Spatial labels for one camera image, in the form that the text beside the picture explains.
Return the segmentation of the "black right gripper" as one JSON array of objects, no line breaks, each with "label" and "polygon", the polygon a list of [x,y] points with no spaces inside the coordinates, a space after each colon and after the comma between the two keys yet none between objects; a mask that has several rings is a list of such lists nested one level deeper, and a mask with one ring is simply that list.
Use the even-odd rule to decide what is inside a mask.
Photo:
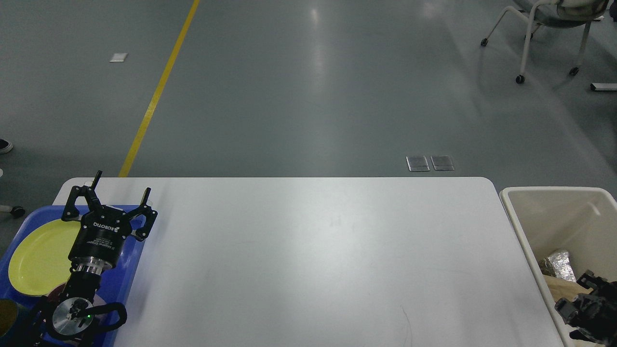
[{"label": "black right gripper", "polygon": [[573,300],[558,299],[554,305],[564,323],[575,328],[569,338],[600,345],[617,342],[616,283],[587,270],[577,284],[589,294],[577,294]]}]

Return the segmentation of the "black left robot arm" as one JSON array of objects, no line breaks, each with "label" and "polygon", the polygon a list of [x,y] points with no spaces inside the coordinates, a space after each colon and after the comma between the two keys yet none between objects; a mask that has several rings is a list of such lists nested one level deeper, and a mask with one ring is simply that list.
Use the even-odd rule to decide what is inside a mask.
[{"label": "black left robot arm", "polygon": [[42,295],[15,324],[9,347],[59,347],[69,341],[91,347],[98,336],[126,323],[124,303],[97,305],[95,297],[106,271],[117,268],[126,256],[126,242],[145,241],[158,213],[148,204],[149,187],[132,210],[102,204],[95,192],[101,175],[98,171],[91,184],[71,188],[60,216],[62,222],[79,224],[67,254],[68,279],[58,294]]}]

